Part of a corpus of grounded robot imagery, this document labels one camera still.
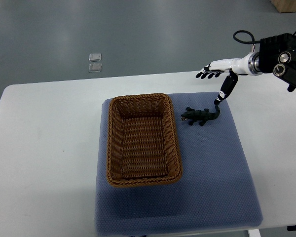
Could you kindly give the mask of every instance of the gray floor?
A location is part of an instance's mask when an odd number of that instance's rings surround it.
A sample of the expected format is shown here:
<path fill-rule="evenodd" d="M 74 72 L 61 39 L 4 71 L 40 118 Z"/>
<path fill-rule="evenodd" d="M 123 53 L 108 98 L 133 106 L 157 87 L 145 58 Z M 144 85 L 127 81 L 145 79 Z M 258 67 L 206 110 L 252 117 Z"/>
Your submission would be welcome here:
<path fill-rule="evenodd" d="M 269 0 L 0 0 L 0 97 L 11 84 L 200 70 L 249 52 L 232 38 L 240 29 L 257 40 L 293 33 L 296 13 Z M 92 52 L 102 53 L 101 72 L 88 72 Z"/>

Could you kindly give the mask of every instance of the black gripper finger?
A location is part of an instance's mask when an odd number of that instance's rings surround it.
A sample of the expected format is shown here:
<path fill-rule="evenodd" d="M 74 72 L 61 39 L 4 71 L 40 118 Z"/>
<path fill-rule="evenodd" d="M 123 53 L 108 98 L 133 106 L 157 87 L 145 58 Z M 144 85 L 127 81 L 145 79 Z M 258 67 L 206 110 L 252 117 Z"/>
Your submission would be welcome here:
<path fill-rule="evenodd" d="M 201 76 L 201 79 L 204 79 L 209 73 L 208 72 L 205 72 L 202 76 Z"/>
<path fill-rule="evenodd" d="M 288 92 L 293 92 L 296 89 L 296 87 L 294 87 L 293 85 L 289 85 L 287 88 Z"/>

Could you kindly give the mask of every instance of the white table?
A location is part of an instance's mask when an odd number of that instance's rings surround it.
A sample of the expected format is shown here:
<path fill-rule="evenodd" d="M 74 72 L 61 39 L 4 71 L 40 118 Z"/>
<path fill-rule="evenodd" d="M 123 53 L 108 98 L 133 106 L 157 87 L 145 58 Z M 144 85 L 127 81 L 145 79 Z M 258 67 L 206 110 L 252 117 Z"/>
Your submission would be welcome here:
<path fill-rule="evenodd" d="M 0 101 L 0 237 L 94 236 L 101 105 L 115 96 L 219 91 L 197 72 L 12 85 Z M 241 77 L 227 99 L 256 186 L 259 228 L 296 225 L 296 91 Z"/>

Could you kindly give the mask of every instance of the wicker basket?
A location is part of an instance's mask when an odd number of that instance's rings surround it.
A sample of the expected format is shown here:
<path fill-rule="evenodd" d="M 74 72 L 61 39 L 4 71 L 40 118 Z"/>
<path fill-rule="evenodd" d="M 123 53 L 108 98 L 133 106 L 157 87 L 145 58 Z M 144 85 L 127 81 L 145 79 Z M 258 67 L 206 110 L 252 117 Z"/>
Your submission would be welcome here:
<path fill-rule="evenodd" d="M 108 118 L 108 182 L 115 187 L 136 187 L 171 184 L 181 176 L 170 97 L 144 94 L 113 98 Z"/>

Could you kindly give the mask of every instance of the blue cushion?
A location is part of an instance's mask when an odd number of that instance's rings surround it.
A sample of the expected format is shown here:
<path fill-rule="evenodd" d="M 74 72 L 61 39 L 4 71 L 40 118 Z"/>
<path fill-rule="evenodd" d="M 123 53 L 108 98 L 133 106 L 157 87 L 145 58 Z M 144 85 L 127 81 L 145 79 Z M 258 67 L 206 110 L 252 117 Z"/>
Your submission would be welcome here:
<path fill-rule="evenodd" d="M 114 188 L 106 180 L 109 100 L 102 105 L 96 182 L 97 235 L 140 236 L 256 227 L 262 213 L 228 103 L 204 126 L 180 121 L 186 107 L 215 111 L 217 92 L 169 94 L 183 176 L 170 185 Z"/>

